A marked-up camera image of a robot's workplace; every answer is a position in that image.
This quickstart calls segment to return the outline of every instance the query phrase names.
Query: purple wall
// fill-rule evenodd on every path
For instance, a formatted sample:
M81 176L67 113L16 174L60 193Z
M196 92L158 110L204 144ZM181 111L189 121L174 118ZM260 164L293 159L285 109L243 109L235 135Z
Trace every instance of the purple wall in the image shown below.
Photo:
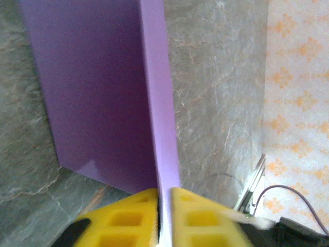
M131 193L157 187L139 2L21 8L60 165Z

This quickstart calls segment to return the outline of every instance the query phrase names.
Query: marble veining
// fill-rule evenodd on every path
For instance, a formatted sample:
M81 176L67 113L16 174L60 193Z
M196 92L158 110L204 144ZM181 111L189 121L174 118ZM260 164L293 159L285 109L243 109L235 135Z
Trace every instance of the marble veining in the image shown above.
M261 154L267 2L166 0L183 187L232 206ZM57 162L14 0L0 2L0 246L47 246L128 196Z

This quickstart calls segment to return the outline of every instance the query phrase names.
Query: purple board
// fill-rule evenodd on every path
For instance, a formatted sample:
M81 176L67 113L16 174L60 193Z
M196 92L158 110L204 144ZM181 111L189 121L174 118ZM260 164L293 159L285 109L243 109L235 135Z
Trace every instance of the purple board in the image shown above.
M135 193L157 187L157 163L160 178L174 168L178 184L163 10L152 27L140 23L137 0L21 0L21 8L60 165ZM141 30L157 53L143 52Z

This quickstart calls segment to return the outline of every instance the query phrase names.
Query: orange patterned wallpaper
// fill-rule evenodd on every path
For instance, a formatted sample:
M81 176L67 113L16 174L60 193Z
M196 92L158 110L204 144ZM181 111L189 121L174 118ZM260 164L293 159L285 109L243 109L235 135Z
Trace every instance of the orange patterned wallpaper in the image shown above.
M271 0L268 13L264 152L266 186L306 196L329 227L329 1ZM320 231L292 192L265 194L265 216Z

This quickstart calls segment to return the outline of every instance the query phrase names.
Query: wire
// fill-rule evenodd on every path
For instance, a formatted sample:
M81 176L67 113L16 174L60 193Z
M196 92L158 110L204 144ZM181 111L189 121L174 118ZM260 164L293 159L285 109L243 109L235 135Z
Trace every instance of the wire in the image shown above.
M312 207L312 205L310 204L310 202L305 198L305 196L303 196L300 192L298 192L297 190L293 189L293 188L290 188L289 186L285 186L285 185L272 185L272 186L269 186L267 187L266 189L264 189L262 191L262 193L259 195L258 197L258 200L256 202L256 205L255 205L255 210L253 212L253 216L255 215L256 213L256 210L257 210L257 207L258 207L258 204L262 198L262 196L264 195L264 193L270 189L273 189L273 188L283 188L283 189L288 189L294 193L296 193L301 199L303 199L303 201L306 203L307 207L309 208L309 210L311 211L311 213L313 214L315 220L317 221L317 223L319 224L319 226L321 227L321 229L324 231L324 233L329 236L329 232L328 230L325 228L324 224L322 223L322 221L320 220L319 216L317 215L317 213L315 212L314 208Z

